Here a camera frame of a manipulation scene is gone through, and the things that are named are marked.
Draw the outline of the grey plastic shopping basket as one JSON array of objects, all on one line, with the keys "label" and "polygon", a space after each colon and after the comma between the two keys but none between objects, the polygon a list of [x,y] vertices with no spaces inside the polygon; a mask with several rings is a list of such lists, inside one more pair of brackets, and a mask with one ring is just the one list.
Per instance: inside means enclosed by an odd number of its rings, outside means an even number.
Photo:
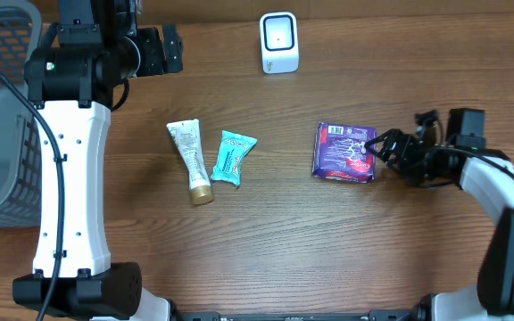
[{"label": "grey plastic shopping basket", "polygon": [[[27,91],[23,66],[42,33],[29,1],[0,1],[0,71]],[[0,81],[0,227],[40,223],[40,142],[32,114]]]}]

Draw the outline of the white tube gold cap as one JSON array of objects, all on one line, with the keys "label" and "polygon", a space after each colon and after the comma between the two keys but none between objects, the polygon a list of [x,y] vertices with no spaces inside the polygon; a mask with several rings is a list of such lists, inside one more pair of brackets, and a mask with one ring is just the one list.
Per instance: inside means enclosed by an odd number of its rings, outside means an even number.
[{"label": "white tube gold cap", "polygon": [[166,125],[188,171],[189,192],[194,205],[213,201],[211,182],[204,164],[200,122],[188,119]]}]

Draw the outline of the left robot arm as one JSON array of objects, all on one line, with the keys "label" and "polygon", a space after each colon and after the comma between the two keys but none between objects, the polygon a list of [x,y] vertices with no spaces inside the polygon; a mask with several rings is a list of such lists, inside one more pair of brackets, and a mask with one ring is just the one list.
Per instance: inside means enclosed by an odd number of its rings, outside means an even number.
[{"label": "left robot arm", "polygon": [[40,317],[178,320],[144,288],[135,262],[115,263],[104,230],[104,152],[117,86],[182,68],[173,25],[140,29],[138,1],[62,1],[60,19],[28,58],[24,78],[41,151],[41,214],[16,303]]}]

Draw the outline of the white barcode scanner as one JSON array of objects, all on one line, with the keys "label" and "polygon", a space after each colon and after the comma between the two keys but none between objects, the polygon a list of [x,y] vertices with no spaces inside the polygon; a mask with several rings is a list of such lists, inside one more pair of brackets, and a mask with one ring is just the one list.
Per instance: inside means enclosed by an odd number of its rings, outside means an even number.
[{"label": "white barcode scanner", "polygon": [[291,12],[269,12],[261,16],[259,27],[263,72],[297,71],[300,50],[296,17]]}]

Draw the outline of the red purple liner pack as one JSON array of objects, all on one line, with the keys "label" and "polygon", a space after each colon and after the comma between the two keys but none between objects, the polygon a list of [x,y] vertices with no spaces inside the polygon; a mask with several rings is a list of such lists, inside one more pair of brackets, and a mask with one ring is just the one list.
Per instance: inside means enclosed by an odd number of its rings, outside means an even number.
[{"label": "red purple liner pack", "polygon": [[376,178],[376,159],[365,143],[377,137],[372,127],[320,122],[315,135],[312,175],[366,184]]}]

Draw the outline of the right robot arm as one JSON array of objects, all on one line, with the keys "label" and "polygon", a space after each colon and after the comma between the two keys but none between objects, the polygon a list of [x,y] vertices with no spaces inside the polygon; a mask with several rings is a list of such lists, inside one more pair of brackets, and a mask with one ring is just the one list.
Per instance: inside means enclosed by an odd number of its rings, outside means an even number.
[{"label": "right robot arm", "polygon": [[514,166],[484,136],[485,111],[452,109],[447,125],[437,111],[416,115],[415,134],[393,128],[366,150],[420,188],[456,185],[471,195],[495,230],[474,286],[429,294],[409,320],[514,320]]}]

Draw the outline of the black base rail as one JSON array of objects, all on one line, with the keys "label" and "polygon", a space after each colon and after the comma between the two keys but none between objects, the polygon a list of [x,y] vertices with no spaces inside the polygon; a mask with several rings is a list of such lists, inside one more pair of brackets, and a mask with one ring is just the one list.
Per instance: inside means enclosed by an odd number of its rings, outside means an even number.
[{"label": "black base rail", "polygon": [[365,313],[220,314],[214,311],[178,312],[179,321],[409,321],[410,309],[376,309]]}]

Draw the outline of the teal tissue pack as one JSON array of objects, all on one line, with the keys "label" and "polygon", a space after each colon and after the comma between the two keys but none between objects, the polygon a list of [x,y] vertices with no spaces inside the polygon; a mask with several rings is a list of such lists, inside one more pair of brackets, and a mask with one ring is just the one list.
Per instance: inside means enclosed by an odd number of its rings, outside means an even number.
[{"label": "teal tissue pack", "polygon": [[257,139],[254,137],[223,130],[211,179],[240,186],[243,161],[256,144]]}]

